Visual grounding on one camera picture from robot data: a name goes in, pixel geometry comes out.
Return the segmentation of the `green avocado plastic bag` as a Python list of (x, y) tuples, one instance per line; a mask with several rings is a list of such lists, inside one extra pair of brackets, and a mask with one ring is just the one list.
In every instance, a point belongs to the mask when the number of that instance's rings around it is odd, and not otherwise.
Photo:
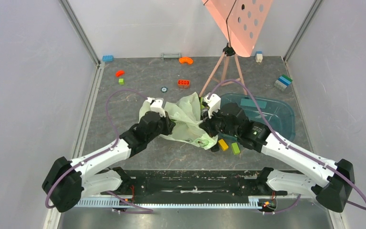
[(182, 97), (176, 103), (166, 102), (164, 110), (175, 122), (175, 127), (170, 135), (160, 135), (160, 137), (171, 141), (187, 142), (205, 150), (217, 144), (217, 136), (211, 137), (199, 127), (202, 120), (200, 101), (196, 92)]

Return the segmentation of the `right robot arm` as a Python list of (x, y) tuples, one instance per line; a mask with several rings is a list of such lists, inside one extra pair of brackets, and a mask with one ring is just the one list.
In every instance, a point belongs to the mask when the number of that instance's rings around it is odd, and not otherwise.
[(314, 197), (323, 207), (343, 212), (355, 183), (353, 164), (323, 158), (288, 141), (264, 123), (251, 121), (236, 103), (217, 111), (201, 111), (199, 125), (210, 136), (233, 136), (243, 147), (274, 157), (298, 170), (297, 174), (264, 168), (256, 189), (263, 195), (285, 191)]

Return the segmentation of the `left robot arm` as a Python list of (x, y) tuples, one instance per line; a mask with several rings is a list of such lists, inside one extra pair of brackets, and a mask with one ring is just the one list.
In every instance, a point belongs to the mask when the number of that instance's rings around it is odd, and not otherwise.
[(103, 173), (102, 170), (145, 150), (156, 137), (170, 135), (175, 126), (168, 114), (161, 116), (149, 111), (108, 145), (79, 158), (56, 159), (42, 184), (47, 195), (46, 207), (63, 213), (87, 196), (114, 190), (126, 194), (131, 182), (125, 173), (113, 169)]

